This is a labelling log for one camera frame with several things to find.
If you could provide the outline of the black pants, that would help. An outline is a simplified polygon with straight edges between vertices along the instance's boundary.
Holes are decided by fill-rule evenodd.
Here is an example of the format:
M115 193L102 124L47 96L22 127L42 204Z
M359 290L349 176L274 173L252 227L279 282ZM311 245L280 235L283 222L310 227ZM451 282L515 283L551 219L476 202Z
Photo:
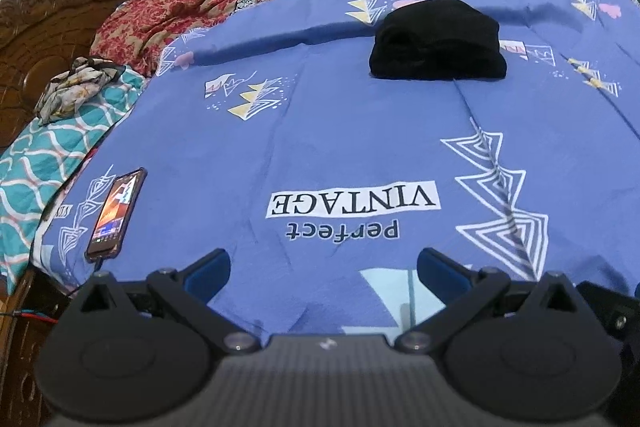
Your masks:
M394 9L375 31L372 76L401 80L503 80L498 22L461 0Z

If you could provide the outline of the smartphone with lit screen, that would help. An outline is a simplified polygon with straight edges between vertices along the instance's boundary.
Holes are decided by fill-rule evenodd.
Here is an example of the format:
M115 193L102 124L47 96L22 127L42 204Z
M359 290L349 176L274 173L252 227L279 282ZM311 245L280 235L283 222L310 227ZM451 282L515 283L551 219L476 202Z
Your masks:
M138 168L113 181L85 253L89 263L97 265L118 256L145 178L146 170Z

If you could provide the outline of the teal patterned pillow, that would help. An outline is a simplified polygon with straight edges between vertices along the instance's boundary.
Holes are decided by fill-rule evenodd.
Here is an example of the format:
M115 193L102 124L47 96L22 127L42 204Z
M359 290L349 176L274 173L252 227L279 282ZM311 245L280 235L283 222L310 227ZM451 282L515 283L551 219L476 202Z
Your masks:
M1 156L1 276L13 294L25 273L42 214L90 150L134 107L148 80L124 69L72 115L33 119Z

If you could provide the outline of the crumpled grey floral cloth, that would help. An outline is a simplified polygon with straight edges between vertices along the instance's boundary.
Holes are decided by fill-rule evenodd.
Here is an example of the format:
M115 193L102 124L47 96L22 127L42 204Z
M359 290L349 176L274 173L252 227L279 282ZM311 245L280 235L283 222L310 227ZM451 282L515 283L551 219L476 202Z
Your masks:
M81 105L119 80L126 67L102 57L77 57L66 72L51 78L35 106L41 127L73 117Z

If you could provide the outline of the carved wooden headboard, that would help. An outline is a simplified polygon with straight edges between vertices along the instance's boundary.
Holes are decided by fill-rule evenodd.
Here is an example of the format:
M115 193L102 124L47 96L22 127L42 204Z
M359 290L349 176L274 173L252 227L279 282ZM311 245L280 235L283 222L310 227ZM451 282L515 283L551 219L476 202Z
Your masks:
M35 115L50 79L87 56L96 31L129 0L1 0L1 148Z

